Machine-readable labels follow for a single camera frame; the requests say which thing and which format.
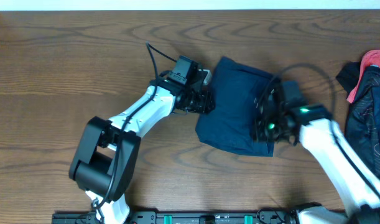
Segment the dark navy blue shorts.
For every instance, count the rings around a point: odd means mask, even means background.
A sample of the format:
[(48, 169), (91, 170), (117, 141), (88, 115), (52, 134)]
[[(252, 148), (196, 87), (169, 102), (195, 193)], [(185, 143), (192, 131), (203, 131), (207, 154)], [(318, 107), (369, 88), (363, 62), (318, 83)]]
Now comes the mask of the dark navy blue shorts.
[(234, 154), (273, 156), (273, 143), (257, 142), (251, 137), (254, 120), (260, 117), (255, 101), (272, 77), (273, 74), (258, 68), (221, 58), (209, 86), (215, 109), (201, 114), (195, 126), (199, 141)]

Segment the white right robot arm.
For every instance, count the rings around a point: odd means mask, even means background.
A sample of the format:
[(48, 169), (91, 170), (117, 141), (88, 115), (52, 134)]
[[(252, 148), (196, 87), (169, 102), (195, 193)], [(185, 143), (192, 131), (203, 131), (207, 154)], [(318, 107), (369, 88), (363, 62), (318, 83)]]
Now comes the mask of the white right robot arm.
[(318, 161), (344, 205), (344, 212), (319, 203), (300, 205), (287, 214), (286, 223), (380, 223), (380, 180), (322, 104), (308, 104), (297, 82), (275, 79), (255, 104), (260, 115), (254, 122), (254, 140), (301, 144)]

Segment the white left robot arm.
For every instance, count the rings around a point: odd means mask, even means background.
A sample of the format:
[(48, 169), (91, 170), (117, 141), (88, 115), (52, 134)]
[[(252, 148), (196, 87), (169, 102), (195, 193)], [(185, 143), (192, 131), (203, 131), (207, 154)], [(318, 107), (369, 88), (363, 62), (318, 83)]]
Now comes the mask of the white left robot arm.
[(85, 191), (95, 209), (96, 223), (124, 223), (130, 213), (125, 191), (136, 166), (141, 139), (174, 109), (207, 114), (212, 94), (201, 88), (169, 90), (149, 85), (126, 111), (86, 124), (68, 175)]

